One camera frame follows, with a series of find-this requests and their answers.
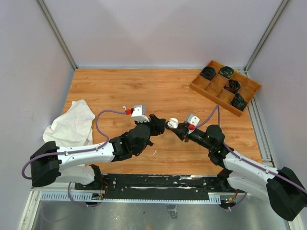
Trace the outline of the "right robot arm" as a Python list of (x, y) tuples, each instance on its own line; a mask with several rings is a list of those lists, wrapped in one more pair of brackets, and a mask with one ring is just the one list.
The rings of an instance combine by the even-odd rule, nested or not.
[(211, 162), (223, 168), (217, 180), (220, 190), (233, 188), (267, 201), (287, 221), (293, 221), (306, 207), (307, 191), (293, 170), (266, 166), (243, 156), (225, 144), (225, 135), (218, 125), (201, 131), (189, 123), (168, 121), (165, 127), (181, 140), (191, 140), (208, 149)]

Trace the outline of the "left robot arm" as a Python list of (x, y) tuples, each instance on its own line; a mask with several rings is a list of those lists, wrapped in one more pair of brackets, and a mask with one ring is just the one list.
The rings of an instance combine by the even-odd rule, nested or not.
[(58, 147), (54, 141), (46, 142), (30, 157), (33, 187), (43, 187), (57, 182), (72, 182), (88, 185), (91, 189), (102, 186), (103, 178), (95, 162), (116, 162), (139, 156), (147, 146), (152, 146), (151, 137), (165, 131), (164, 118), (149, 115), (147, 122), (136, 126), (104, 143), (81, 147)]

